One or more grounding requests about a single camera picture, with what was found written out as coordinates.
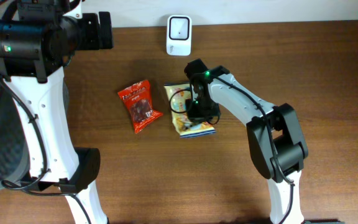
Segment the yellow chips bag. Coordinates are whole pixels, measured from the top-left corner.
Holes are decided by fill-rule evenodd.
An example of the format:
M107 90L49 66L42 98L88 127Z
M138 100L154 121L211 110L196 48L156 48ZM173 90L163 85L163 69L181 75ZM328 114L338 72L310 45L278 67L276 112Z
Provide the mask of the yellow chips bag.
M189 83L165 83L165 91L168 97L168 105L172 114L172 123L181 138L195 138L214 134L216 130L207 122L190 121L185 105L186 100L191 99Z

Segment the red snack packet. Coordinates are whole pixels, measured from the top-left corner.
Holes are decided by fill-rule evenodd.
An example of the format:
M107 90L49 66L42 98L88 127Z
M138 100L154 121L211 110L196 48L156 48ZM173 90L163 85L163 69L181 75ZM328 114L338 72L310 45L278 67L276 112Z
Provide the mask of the red snack packet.
M117 93L131 116L136 134L163 116L162 112L153 108L150 87L148 80L142 80Z

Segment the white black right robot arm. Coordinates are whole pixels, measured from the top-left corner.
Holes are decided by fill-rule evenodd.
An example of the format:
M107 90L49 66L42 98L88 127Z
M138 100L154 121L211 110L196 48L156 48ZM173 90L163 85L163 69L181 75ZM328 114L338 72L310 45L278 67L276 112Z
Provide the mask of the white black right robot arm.
M196 59L184 73L190 81L186 113L191 121L217 121L223 106L246 127L252 163L268 183L270 221L304 223L299 184L308 147L293 107L261 99L222 65L208 68Z

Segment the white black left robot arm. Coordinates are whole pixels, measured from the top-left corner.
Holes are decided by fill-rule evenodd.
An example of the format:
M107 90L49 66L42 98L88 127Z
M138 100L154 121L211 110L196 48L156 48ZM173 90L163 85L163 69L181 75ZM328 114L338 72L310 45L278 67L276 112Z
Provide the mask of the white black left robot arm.
M8 1L0 18L0 85L14 100L28 168L8 190L65 197L76 223L107 223L96 178L100 151L75 147L64 104L64 69L79 50L114 46L110 13L84 13L81 1Z

